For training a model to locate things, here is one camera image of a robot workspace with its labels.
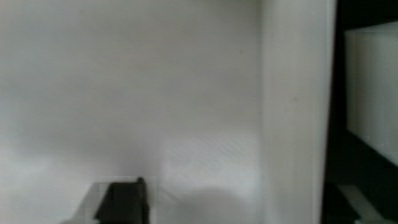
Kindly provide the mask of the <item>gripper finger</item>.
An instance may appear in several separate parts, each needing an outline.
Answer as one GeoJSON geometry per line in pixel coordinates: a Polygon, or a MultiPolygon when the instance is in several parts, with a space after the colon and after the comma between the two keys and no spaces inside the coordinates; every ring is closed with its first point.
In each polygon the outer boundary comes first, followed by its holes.
{"type": "Polygon", "coordinates": [[[134,181],[94,183],[70,224],[150,224],[148,184],[134,181]]]}

